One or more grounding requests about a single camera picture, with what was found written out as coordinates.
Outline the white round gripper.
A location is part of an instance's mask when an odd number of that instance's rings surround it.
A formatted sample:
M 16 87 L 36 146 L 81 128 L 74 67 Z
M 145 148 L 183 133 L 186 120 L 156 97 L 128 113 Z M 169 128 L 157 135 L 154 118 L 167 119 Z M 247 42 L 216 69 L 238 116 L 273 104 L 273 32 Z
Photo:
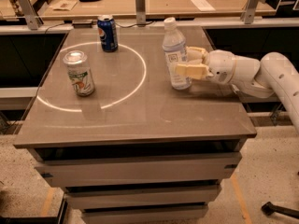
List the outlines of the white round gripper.
M 200 64 L 179 63 L 175 67 L 177 75 L 193 79 L 207 79 L 217 84 L 228 84 L 235 70 L 235 56 L 232 52 L 213 50 L 207 52 L 200 47 L 187 47 L 189 62 Z

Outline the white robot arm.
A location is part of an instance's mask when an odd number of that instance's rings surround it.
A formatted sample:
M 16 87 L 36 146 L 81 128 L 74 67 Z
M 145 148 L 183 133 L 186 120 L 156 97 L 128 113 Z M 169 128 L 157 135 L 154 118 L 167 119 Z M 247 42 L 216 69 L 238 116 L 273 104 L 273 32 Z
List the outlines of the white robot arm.
M 187 47 L 187 62 L 175 64 L 177 75 L 217 84 L 232 84 L 247 95 L 268 98 L 275 94 L 299 132 L 299 73 L 290 60 L 278 52 L 257 59 L 221 49 Z

